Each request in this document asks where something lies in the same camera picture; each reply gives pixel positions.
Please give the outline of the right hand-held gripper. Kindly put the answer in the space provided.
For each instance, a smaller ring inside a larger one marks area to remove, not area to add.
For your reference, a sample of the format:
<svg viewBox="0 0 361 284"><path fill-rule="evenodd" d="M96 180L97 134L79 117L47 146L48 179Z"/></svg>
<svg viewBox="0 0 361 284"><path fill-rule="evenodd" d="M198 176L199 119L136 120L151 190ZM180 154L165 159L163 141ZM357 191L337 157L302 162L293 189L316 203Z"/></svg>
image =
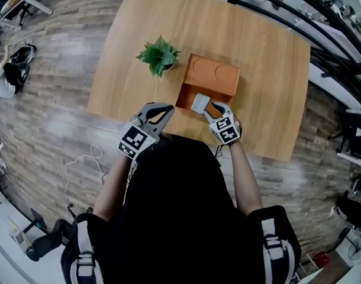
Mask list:
<svg viewBox="0 0 361 284"><path fill-rule="evenodd" d="M231 108L224 102L212 102L212 106L220 113L221 118L214 118L206 109L206 117L212 133L223 145L229 145L232 142L241 139L242 128L239 121L232 114Z"/></svg>

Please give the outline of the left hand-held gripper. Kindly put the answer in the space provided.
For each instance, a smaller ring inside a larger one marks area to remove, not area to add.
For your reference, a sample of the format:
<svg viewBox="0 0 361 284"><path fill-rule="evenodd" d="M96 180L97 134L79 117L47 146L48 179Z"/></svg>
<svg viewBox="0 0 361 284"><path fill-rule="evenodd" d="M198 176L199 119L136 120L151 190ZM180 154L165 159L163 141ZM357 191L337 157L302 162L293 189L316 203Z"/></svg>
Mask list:
<svg viewBox="0 0 361 284"><path fill-rule="evenodd" d="M168 103L145 104L133 115L123 129L118 149L130 159L138 156L159 141L159 134L174 113L174 106Z"/></svg>

